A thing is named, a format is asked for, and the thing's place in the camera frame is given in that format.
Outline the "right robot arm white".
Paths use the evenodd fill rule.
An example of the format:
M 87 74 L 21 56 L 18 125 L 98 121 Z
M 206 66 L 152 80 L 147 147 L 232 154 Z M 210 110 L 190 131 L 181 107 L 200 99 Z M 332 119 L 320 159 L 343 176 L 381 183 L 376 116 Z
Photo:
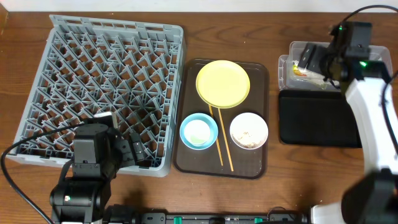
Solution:
M 370 60 L 372 25 L 341 21 L 329 46 L 308 43 L 302 72 L 338 81 L 350 105 L 363 147 L 364 177 L 340 202 L 311 208 L 311 223 L 397 223 L 397 115 L 391 103 L 395 79 L 380 60 Z

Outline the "white paper waste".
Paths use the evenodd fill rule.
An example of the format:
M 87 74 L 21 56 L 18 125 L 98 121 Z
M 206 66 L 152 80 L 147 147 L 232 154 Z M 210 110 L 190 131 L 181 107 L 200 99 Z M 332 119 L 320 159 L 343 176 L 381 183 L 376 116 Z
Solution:
M 293 66 L 294 78 L 296 78 L 299 81 L 304 81 L 314 84 L 315 86 L 323 90 L 327 88 L 328 84 L 323 80 L 324 79 L 323 75 L 312 72 L 306 68 L 298 67 L 299 64 L 298 60 L 293 60 L 292 63 L 293 63 L 292 66 Z

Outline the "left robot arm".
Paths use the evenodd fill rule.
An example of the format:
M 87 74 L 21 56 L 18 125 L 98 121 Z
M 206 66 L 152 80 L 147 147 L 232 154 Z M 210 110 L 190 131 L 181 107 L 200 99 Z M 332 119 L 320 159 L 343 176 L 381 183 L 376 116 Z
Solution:
M 140 216 L 127 205 L 108 206 L 111 181 L 119 169 L 145 159 L 136 132 L 124 138 L 114 113 L 88 118 L 76 129 L 74 156 L 62 168 L 50 194 L 54 223 L 139 223 Z

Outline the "light blue bowl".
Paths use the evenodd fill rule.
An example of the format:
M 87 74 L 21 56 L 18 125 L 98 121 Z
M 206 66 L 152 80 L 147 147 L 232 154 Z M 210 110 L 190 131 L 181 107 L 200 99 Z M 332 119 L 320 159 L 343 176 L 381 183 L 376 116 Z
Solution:
M 216 142 L 218 126 L 211 116 L 205 113 L 193 113 L 182 121 L 179 134 L 184 145 L 201 151 Z

